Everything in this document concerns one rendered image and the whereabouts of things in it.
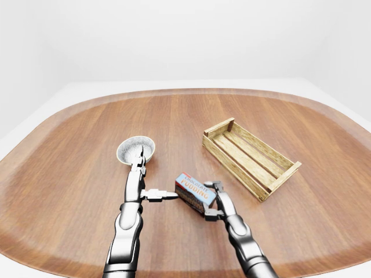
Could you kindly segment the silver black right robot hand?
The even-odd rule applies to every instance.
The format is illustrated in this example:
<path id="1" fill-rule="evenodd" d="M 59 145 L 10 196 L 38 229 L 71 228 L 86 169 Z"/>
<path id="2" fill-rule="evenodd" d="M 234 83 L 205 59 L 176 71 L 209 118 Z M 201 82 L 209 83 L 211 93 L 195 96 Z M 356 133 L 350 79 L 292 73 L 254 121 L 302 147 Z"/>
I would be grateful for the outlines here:
<path id="1" fill-rule="evenodd" d="M 216 193 L 217 209 L 204 207 L 204 217 L 207 221 L 223 220 L 228 234 L 237 242 L 242 242 L 242 238 L 252 238 L 250 228 L 244 223 L 242 217 L 237 214 L 235 206 L 224 191 L 221 181 L 206 181 L 204 186 L 212 188 Z"/>

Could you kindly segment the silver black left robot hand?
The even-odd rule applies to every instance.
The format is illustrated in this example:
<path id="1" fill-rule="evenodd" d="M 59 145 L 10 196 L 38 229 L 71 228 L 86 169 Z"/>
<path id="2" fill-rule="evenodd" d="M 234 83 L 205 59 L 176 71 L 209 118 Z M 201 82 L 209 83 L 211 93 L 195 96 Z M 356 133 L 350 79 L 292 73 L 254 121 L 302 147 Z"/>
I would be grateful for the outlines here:
<path id="1" fill-rule="evenodd" d="M 124 203 L 119 218 L 119 226 L 124 230 L 134 226 L 142 200 L 161 202 L 164 199 L 172 200 L 178 198 L 178 194 L 175 192 L 159 189 L 145 190 L 146 159 L 143 152 L 143 149 L 141 149 L 139 156 L 134 158 L 126 180 Z"/>

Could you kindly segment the chocolate pudding box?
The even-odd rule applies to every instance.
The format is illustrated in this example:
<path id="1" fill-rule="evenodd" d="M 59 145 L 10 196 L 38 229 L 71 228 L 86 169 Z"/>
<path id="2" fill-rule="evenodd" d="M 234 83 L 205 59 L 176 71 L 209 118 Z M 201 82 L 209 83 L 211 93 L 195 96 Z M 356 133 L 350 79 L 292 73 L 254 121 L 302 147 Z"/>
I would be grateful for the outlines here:
<path id="1" fill-rule="evenodd" d="M 188 205 L 201 214 L 211 208 L 216 194 L 189 174 L 183 172 L 175 179 L 175 192 Z"/>

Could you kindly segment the wooden slat tray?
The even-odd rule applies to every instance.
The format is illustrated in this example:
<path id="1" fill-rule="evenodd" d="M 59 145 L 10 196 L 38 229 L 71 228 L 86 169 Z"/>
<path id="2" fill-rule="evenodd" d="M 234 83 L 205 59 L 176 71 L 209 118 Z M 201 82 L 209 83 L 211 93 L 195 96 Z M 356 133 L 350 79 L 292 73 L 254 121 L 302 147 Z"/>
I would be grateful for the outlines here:
<path id="1" fill-rule="evenodd" d="M 301 166 L 229 118 L 203 132 L 202 145 L 260 202 Z"/>

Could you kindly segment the speckled white bowl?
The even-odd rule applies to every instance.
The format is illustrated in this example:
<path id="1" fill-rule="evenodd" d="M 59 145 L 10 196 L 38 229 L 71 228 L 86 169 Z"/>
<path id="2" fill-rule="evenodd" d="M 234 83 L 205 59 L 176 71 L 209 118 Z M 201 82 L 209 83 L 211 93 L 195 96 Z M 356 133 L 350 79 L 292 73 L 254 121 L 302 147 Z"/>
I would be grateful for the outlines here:
<path id="1" fill-rule="evenodd" d="M 155 143 L 146 136 L 134 136 L 122 142 L 117 148 L 117 158 L 121 163 L 131 166 L 141 149 L 146 162 L 149 162 L 155 152 Z"/>

